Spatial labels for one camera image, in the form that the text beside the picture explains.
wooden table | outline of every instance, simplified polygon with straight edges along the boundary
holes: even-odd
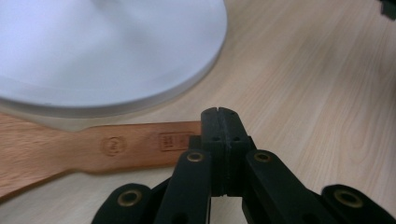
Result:
[[[345,184],[396,217],[396,23],[375,0],[226,0],[229,27],[212,71],[191,90],[137,113],[56,119],[3,112],[64,130],[198,120],[239,113],[258,148],[275,152],[315,192]],[[90,223],[126,183],[154,187],[172,168],[68,175],[0,206],[5,223]],[[212,223],[246,223],[241,200],[215,198]]]

light wood surface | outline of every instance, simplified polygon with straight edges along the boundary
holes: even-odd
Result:
[[[0,114],[0,202],[73,172],[175,165],[201,122],[107,125],[65,132]]]
[[[345,184],[396,217],[396,23],[375,0],[225,0],[226,42],[191,90],[138,113],[54,119],[6,113],[50,127],[198,120],[235,110],[257,147],[273,151],[315,192]],[[172,168],[74,174],[1,204],[1,223],[90,223],[115,188],[154,187]],[[246,223],[239,199],[212,201],[212,223]]]

white plate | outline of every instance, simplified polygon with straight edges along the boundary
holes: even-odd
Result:
[[[225,38],[222,0],[0,3],[0,104],[53,117],[136,111],[182,93]]]

black plastic part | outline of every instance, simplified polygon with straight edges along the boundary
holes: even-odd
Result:
[[[396,0],[382,0],[381,13],[389,19],[396,20]]]
[[[151,191],[148,187],[128,184],[114,190],[99,208],[92,224],[143,224]]]
[[[209,223],[211,196],[224,194],[243,198],[249,224],[396,224],[358,190],[330,186],[320,196],[304,187],[274,153],[257,150],[240,118],[225,108],[203,112],[202,135],[191,136],[170,179],[154,189],[116,189],[92,223]]]
[[[274,153],[249,152],[246,175],[271,223],[337,223]]]
[[[178,160],[154,223],[209,222],[210,153],[190,149]]]
[[[396,220],[360,191],[344,185],[328,186],[322,198],[341,223],[396,224]]]
[[[225,194],[225,145],[218,110],[215,107],[201,114],[201,125],[202,150],[210,152],[212,156],[212,196],[219,197]]]
[[[212,196],[241,197],[245,155],[250,137],[238,114],[227,108],[210,108],[201,115],[202,149],[213,157]]]

brass screw insert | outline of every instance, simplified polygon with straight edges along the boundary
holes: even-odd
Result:
[[[334,197],[338,202],[342,203],[343,205],[353,208],[363,207],[363,201],[361,200],[361,198],[348,190],[337,189],[334,192]]]
[[[268,162],[271,160],[271,156],[268,155],[265,152],[258,152],[256,154],[254,154],[254,159],[256,161],[261,161],[261,162]]]
[[[187,156],[187,160],[189,161],[202,161],[204,159],[204,155],[199,152],[192,152]]]
[[[130,189],[124,191],[120,194],[119,199],[117,202],[122,207],[130,207],[134,206],[135,204],[139,203],[142,200],[142,192],[137,189]]]

